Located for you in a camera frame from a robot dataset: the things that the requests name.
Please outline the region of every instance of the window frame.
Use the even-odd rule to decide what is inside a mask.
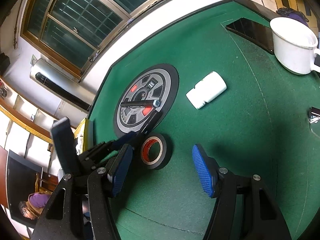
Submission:
[[[127,26],[132,22],[132,20],[136,19],[137,17],[142,15],[144,12],[146,12],[149,8],[153,7],[155,4],[163,0],[147,0],[144,3],[142,3],[140,6],[138,6],[135,10],[133,10],[131,13],[128,13],[124,8],[122,8],[114,0],[99,0],[102,4],[104,4],[105,6],[109,7],[112,11],[114,11],[122,19],[122,21],[105,37],[105,39],[100,43],[98,47],[95,47],[94,52],[89,57],[89,59],[87,60],[85,65],[82,67],[82,69],[79,69],[73,63],[68,61],[62,55],[58,54],[58,52],[54,51],[48,45],[46,45],[44,42],[41,41],[44,34],[46,22],[49,18],[51,18],[52,20],[60,24],[62,27],[67,29],[67,31],[71,32],[73,35],[79,38],[82,42],[88,45],[88,41],[85,41],[77,33],[73,32],[73,30],[71,30],[70,28],[68,28],[61,22],[59,22],[57,19],[55,19],[54,16],[51,15],[52,9],[57,0],[50,0],[47,6],[47,9],[45,11],[45,14],[41,23],[39,37],[36,37],[30,31],[28,31],[28,24],[30,21],[31,12],[35,4],[35,1],[36,0],[27,0],[23,17],[22,17],[20,36],[23,39],[25,39],[29,44],[31,44],[34,48],[40,51],[43,55],[49,58],[52,62],[57,64],[59,67],[61,67],[62,69],[64,69],[65,71],[67,71],[68,73],[70,73],[80,81],[81,77],[84,76],[89,71],[93,62],[97,58],[99,58],[100,53],[104,51],[124,29],[127,28]]]

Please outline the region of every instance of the smartphone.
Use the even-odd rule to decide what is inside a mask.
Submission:
[[[240,18],[228,24],[226,29],[257,44],[270,54],[274,54],[272,30],[270,28],[252,20]]]

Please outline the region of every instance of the mug handle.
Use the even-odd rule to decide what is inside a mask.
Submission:
[[[313,53],[315,54],[315,57],[316,57],[316,54],[317,55],[320,55],[320,49],[315,49],[314,51],[313,51]],[[320,72],[320,67],[319,66],[317,66],[317,65],[315,65],[314,63],[313,64],[311,64],[311,71],[317,71],[317,72]]]

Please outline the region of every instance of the green tabletop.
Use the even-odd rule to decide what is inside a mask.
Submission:
[[[169,164],[145,171],[133,160],[122,192],[111,200],[123,240],[203,238],[215,200],[201,188],[191,155],[195,143],[235,174],[259,174],[293,239],[319,208],[320,139],[307,121],[309,107],[320,107],[319,78],[289,73],[275,56],[225,30],[241,17],[269,25],[236,2],[210,8],[146,41],[103,84],[90,115],[96,143],[116,138],[116,104],[140,72],[168,63],[180,78],[172,108],[154,129],[173,142]],[[211,71],[221,75],[227,90],[197,110],[186,93]]]

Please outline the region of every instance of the black hair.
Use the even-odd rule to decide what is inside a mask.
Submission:
[[[26,202],[20,201],[19,210],[24,217],[27,215],[26,209],[28,209]]]

